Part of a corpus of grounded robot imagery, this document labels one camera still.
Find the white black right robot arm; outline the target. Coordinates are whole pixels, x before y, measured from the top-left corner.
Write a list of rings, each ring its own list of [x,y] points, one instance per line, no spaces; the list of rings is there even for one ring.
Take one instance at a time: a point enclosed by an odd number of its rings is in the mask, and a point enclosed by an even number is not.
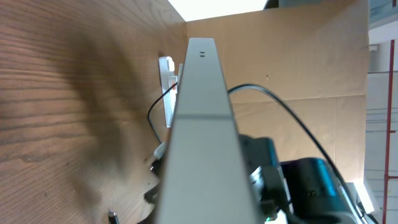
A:
[[[359,223],[330,165],[307,157],[281,162],[270,138],[240,135],[264,223]]]

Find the white power strip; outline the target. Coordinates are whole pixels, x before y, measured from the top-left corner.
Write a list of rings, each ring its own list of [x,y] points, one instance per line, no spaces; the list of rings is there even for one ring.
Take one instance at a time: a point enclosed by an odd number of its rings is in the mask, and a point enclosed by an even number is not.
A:
[[[160,57],[159,58],[159,70],[160,70],[160,83],[162,93],[166,93],[162,99],[164,103],[164,114],[166,127],[170,128],[172,125],[172,118],[174,115],[175,104],[177,100],[178,87],[173,86],[176,84],[183,70],[183,64],[180,63],[178,70],[175,69],[174,61],[171,57]]]

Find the brown cardboard panel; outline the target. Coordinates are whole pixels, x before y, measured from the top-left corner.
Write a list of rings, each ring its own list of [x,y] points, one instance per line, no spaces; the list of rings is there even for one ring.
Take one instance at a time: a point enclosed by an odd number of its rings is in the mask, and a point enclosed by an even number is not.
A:
[[[309,127],[348,182],[364,175],[368,2],[322,1],[187,23],[211,37],[228,87],[262,85]]]

